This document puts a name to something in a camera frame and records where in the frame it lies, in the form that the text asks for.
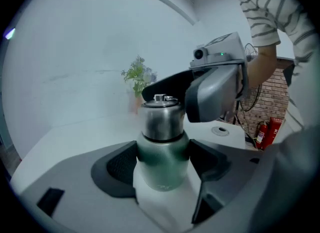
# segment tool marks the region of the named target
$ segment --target camera lens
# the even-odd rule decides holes
[[[197,59],[197,60],[200,60],[202,57],[204,56],[204,52],[202,50],[196,50],[194,52],[194,57]]]

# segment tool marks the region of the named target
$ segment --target red fire extinguisher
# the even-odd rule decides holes
[[[255,141],[256,147],[258,149],[261,148],[262,142],[264,141],[267,133],[268,133],[268,125],[267,125],[267,122],[264,121],[263,125],[260,126],[259,133],[258,133],[258,135],[256,137],[256,141]]]

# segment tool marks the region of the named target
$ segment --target white wall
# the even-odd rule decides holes
[[[21,158],[52,127],[130,112],[121,70],[137,54],[158,79],[185,70],[202,42],[158,0],[32,0],[3,65],[3,109]]]
[[[238,0],[196,0],[194,7],[209,39],[238,32],[244,46],[252,43],[250,27]],[[293,59],[292,42],[285,33],[278,33],[281,44],[276,48],[277,56]]]

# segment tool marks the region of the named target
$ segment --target vase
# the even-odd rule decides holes
[[[135,97],[134,113],[136,115],[138,114],[138,109],[141,107],[143,103],[145,103],[145,100],[141,94],[138,97]]]

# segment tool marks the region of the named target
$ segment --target fire extinguisher label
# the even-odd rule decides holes
[[[264,136],[265,136],[265,134],[263,132],[259,131],[258,136],[256,137],[256,142],[261,143]]]

